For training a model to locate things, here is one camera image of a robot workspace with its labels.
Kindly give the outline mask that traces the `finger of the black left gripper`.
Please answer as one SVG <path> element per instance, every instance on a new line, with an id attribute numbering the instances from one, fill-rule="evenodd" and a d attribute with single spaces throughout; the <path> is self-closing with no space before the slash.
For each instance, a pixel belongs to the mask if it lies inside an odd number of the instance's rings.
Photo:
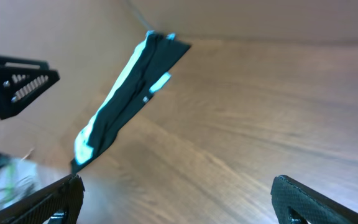
<path id="1" fill-rule="evenodd" d="M 18 115 L 59 80 L 46 61 L 0 55 L 0 119 Z"/>

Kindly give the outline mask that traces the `black shirt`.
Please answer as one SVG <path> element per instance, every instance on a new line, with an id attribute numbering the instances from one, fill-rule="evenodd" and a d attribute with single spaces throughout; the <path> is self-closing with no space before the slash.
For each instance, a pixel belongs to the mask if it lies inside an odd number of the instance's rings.
<path id="1" fill-rule="evenodd" d="M 176 40 L 175 34 L 146 33 L 101 106 L 76 136 L 72 173 L 82 170 L 113 144 L 119 130 L 169 81 L 169 70 L 190 48 L 190 44 Z"/>

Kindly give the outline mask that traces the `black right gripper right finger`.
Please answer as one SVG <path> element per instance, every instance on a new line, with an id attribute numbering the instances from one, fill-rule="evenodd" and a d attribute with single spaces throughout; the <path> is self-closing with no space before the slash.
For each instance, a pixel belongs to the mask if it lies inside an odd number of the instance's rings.
<path id="1" fill-rule="evenodd" d="M 358 224 L 358 213 L 287 175 L 276 176 L 270 191 L 279 224 Z"/>

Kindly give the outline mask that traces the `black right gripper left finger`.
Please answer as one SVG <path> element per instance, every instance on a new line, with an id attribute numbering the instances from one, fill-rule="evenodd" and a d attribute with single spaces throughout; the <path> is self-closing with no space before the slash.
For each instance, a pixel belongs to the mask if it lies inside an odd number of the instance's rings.
<path id="1" fill-rule="evenodd" d="M 76 224 L 84 192 L 81 177 L 70 174 L 0 210 L 0 224 Z"/>

